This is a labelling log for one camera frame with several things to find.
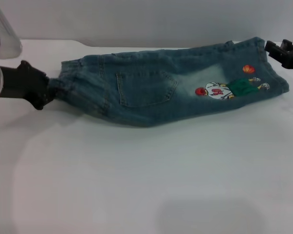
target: blue denim jeans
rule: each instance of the blue denim jeans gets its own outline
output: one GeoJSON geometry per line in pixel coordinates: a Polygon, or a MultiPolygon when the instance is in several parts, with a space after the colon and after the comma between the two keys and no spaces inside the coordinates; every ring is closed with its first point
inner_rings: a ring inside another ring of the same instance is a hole
{"type": "Polygon", "coordinates": [[[278,96],[288,83],[267,62],[265,42],[90,55],[50,80],[56,98],[93,116],[151,126],[219,113],[278,96]]]}

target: white backdrop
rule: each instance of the white backdrop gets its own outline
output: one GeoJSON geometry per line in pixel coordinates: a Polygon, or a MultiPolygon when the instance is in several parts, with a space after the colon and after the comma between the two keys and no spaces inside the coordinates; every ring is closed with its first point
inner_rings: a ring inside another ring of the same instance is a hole
{"type": "Polygon", "coordinates": [[[293,0],[0,0],[0,7],[22,39],[128,47],[293,40],[293,0]]]}

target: jeans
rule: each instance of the jeans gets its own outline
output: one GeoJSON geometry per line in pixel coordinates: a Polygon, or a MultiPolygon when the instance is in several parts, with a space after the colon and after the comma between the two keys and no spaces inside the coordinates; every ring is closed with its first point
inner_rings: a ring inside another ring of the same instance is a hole
{"type": "Polygon", "coordinates": [[[289,91],[252,38],[181,50],[90,55],[62,63],[49,88],[87,114],[152,126],[233,110],[289,91]]]}

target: back pocket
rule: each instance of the back pocket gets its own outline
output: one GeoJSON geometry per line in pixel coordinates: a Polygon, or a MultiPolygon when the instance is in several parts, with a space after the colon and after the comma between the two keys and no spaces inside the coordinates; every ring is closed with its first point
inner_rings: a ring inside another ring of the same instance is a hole
{"type": "Polygon", "coordinates": [[[144,107],[168,101],[177,87],[177,81],[162,71],[118,73],[117,83],[121,105],[127,107],[144,107]]]}

